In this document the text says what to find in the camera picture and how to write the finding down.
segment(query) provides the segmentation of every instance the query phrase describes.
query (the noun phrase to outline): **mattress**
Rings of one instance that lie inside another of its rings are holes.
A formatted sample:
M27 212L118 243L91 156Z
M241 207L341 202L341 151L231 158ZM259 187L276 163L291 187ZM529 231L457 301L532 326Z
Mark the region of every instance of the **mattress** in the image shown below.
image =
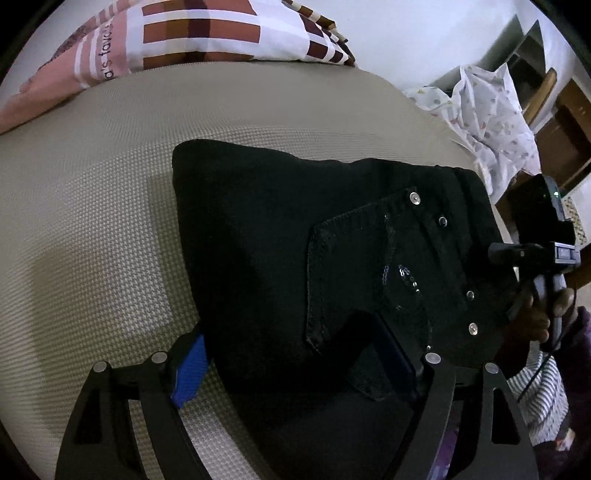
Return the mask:
M192 138L312 160L474 166L453 131L387 81L321 64L150 70L0 136L0 420L43 480L93 363L141 362L199 321L171 168ZM162 478L131 409L147 474ZM181 416L213 479L275 478L215 365Z

